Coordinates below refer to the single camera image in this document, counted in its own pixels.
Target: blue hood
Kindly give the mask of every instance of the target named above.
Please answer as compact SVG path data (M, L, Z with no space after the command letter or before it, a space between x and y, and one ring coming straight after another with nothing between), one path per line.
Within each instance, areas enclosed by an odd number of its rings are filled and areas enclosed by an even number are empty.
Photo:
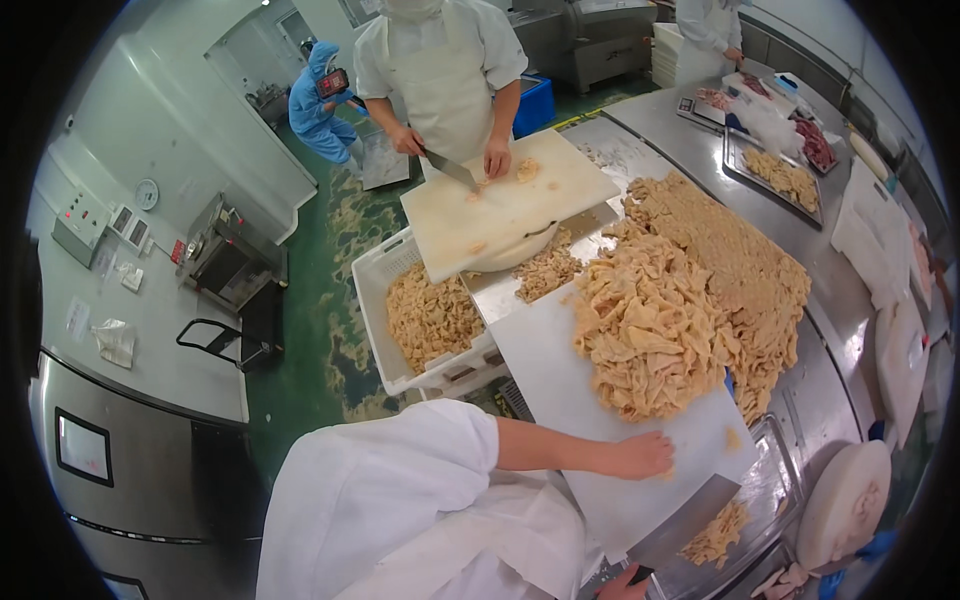
M307 61L306 68L314 81L318 81L326 75L326 63L330 57L340 52L340 46L332 41L318 41L313 45L310 51L310 60Z

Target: white apron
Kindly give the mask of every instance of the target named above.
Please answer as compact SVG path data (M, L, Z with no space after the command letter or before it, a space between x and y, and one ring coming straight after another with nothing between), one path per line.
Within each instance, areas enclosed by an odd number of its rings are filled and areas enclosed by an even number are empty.
M424 600L484 550L526 582L560 600L572 599L584 577L584 522L544 479L495 471L472 505L379 561L336 600Z
M721 39L730 39L736 8L724 9L720 0L713 0L713 8L704 20L709 30ZM677 58L677 85L692 84L711 77L723 77L733 72L733 61L715 49L701 50L689 39L684 39Z
M493 129L493 102L483 72L483 52L469 47L464 18L449 2L441 7L446 45L405 57L390 56L390 19L380 43L388 78L403 97L410 126L433 152L463 163L483 154ZM420 159L423 173L438 173Z

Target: round cutting board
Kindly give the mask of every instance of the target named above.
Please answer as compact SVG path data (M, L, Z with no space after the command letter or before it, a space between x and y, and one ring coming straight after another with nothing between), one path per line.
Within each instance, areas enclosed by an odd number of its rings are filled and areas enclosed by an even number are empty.
M806 503L797 561L810 570L859 550L873 538L889 492L890 454L883 441L837 452Z

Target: hand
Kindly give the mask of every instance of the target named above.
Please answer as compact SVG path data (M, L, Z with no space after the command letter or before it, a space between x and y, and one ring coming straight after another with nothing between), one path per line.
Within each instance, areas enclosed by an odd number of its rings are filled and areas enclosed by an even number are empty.
M483 170L488 180L502 177L510 171L510 146L508 139L491 136L483 153Z
M423 156L423 138L416 131L402 125L396 127L387 134L390 141L394 143L394 150L409 156Z
M731 46L723 51L723 56L736 62L737 66L743 65L743 53Z
M673 444L661 431L607 444L591 470L618 479L646 479L673 467Z
M600 587L597 600L643 600L644 594L647 592L647 586L650 585L649 577L635 586L627 585L639 568L639 564L633 563L625 568L616 579Z

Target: digital scale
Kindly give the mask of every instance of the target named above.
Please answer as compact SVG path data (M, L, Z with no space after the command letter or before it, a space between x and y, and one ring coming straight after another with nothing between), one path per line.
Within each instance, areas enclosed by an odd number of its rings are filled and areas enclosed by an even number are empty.
M334 69L317 81L317 90L320 92L321 100L339 94L348 87L350 87L350 80L347 78L347 71L343 69Z
M681 98L677 105L677 114L716 132L723 132L727 121L726 112L706 102L697 102L693 98Z

